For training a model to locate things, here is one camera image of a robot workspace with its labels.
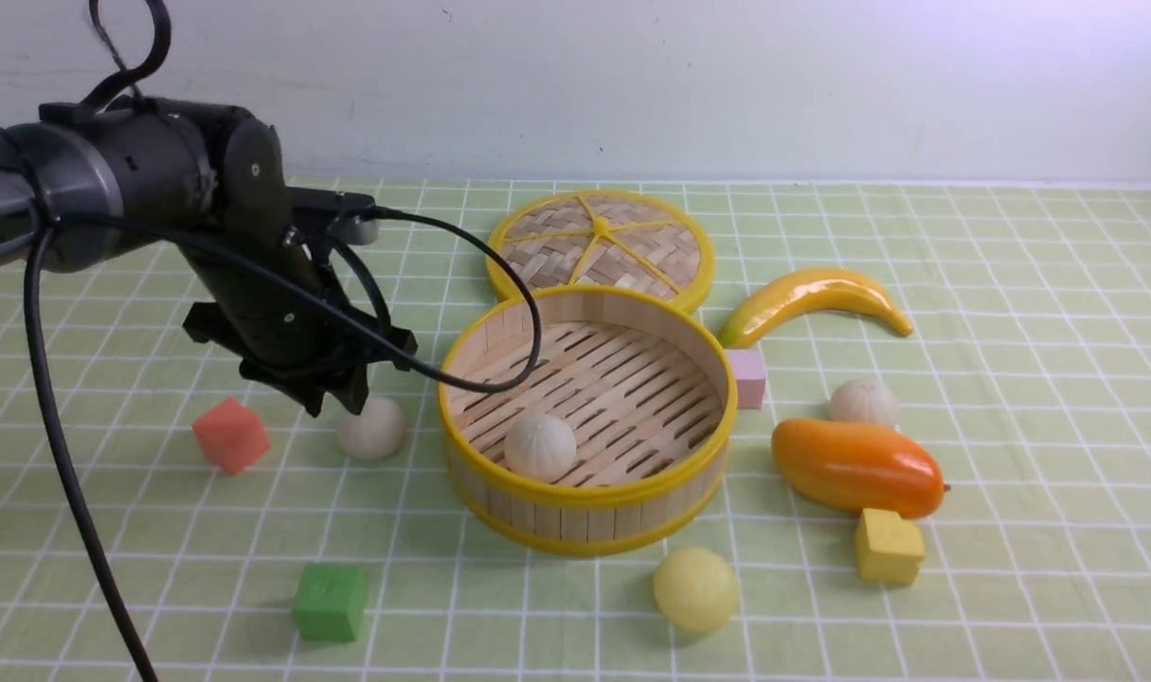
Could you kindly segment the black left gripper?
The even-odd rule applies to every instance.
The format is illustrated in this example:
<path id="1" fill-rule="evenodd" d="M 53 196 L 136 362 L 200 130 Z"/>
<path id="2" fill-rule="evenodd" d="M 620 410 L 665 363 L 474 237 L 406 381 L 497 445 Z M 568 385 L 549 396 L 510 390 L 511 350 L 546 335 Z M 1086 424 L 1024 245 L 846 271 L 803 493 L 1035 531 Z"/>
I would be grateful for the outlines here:
<path id="1" fill-rule="evenodd" d="M 307 246 L 262 247 L 221 236 L 208 236 L 208 240 L 328 302 L 364 332 L 375 332 L 394 348 L 416 355 L 414 334 L 355 308 L 330 263 Z M 182 254 L 212 296 L 209 302 L 193 302 L 186 314 L 184 330 L 190 340 L 236 354 L 244 380 L 274 388 L 302 405 L 312 419 L 319 417 L 328 396 L 350 414 L 363 414 L 369 397 L 371 363 L 390 362 L 407 369 L 397 355 L 365 335 L 355 335 L 283 285 L 199 250 L 182 250 Z"/>

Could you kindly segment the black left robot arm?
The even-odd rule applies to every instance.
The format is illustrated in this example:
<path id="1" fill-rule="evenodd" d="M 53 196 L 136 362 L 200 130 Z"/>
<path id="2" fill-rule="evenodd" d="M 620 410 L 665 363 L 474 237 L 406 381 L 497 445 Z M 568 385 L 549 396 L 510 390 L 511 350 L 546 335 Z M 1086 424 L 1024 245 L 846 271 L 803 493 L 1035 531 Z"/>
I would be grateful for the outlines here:
<path id="1" fill-rule="evenodd" d="M 190 307 L 186 335 L 236 354 L 242 377 L 311 415 L 327 396 L 359 413 L 371 363 L 405 370 L 416 355 L 414 335 L 389 322 L 384 301 L 375 298 L 371 314 L 351 306 L 330 263 L 341 242 L 375 242 L 375 199 L 290 186 L 275 129 L 237 105 L 121 97 L 98 114 L 46 105 L 41 121 L 0 133 L 0 267 L 26 258 L 41 206 L 79 217 L 51 243 L 47 273 L 81 273 L 154 243 L 99 217 L 215 246 L 181 250 L 209 294 Z"/>

